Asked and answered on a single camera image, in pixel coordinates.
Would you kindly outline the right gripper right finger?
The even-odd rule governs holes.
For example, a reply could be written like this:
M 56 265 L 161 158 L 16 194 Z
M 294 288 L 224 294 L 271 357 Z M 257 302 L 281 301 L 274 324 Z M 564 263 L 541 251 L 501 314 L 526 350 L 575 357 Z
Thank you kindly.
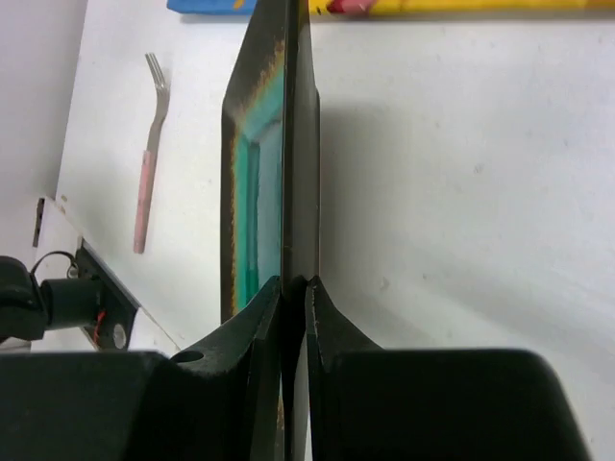
M 317 460 L 586 460 L 550 365 L 514 349 L 387 350 L 307 287 Z

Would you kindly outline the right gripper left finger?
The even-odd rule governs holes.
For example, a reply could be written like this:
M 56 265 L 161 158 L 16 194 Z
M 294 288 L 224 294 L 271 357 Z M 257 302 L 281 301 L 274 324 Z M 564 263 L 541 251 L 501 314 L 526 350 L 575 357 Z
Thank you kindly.
M 143 381 L 126 460 L 272 460 L 281 380 L 281 282 L 165 358 L 133 353 Z

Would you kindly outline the green square plate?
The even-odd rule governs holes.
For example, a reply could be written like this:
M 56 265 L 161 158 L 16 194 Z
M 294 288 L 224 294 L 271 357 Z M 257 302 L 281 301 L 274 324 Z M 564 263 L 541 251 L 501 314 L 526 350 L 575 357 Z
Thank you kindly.
M 302 459 L 295 378 L 320 246 L 320 96 L 307 2 L 255 4 L 221 122 L 220 314 L 228 321 L 276 286 L 256 440 L 266 460 Z

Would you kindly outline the pink handled fork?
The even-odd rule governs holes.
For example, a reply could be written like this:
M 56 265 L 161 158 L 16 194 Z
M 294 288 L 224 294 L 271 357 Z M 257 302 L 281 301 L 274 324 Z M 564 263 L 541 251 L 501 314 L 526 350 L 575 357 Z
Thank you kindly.
M 133 246 L 134 253 L 139 255 L 145 250 L 161 131 L 170 104 L 170 87 L 156 55 L 146 53 L 145 59 L 153 78 L 157 102 L 142 156 L 139 177 Z

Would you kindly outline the blue Pikachu cloth placemat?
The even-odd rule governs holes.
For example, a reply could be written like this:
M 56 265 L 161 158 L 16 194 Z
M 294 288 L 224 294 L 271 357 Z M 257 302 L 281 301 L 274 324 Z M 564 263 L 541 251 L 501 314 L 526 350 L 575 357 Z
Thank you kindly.
M 168 0 L 166 7 L 181 14 L 227 15 L 251 14 L 258 1 Z M 308 1 L 316 15 L 371 14 L 390 15 L 419 12 L 477 11 L 573 11 L 614 10 L 611 0 L 376 0 L 376 1 Z

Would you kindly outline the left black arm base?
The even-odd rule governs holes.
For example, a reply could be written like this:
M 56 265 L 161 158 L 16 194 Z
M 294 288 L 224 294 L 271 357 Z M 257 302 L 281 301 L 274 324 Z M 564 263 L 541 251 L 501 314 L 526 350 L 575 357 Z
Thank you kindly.
M 140 304 L 111 267 L 83 238 L 76 250 L 78 278 L 96 282 L 98 311 L 91 327 L 83 327 L 98 351 L 126 351 Z

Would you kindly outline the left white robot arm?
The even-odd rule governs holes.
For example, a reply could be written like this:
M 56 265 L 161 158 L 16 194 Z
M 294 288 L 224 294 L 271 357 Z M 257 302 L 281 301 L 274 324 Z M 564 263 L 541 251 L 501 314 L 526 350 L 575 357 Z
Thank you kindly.
M 46 279 L 18 259 L 1 257 L 1 340 L 36 341 L 48 330 L 93 327 L 103 285 L 92 279 Z

